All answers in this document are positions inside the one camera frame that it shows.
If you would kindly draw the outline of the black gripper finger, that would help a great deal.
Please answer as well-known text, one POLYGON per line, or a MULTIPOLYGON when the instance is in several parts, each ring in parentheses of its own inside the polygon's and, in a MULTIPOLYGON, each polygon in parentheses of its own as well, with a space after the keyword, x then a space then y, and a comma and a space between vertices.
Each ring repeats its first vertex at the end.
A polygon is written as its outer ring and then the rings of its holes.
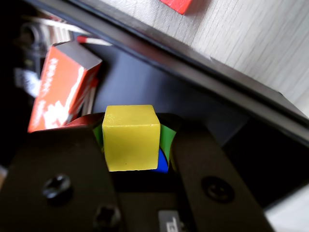
POLYGON ((122 232, 111 176, 94 135, 103 114, 28 135, 0 191, 3 232, 122 232))
POLYGON ((170 163, 189 232, 270 232, 272 227, 237 170, 202 123, 159 113, 175 130, 170 163))

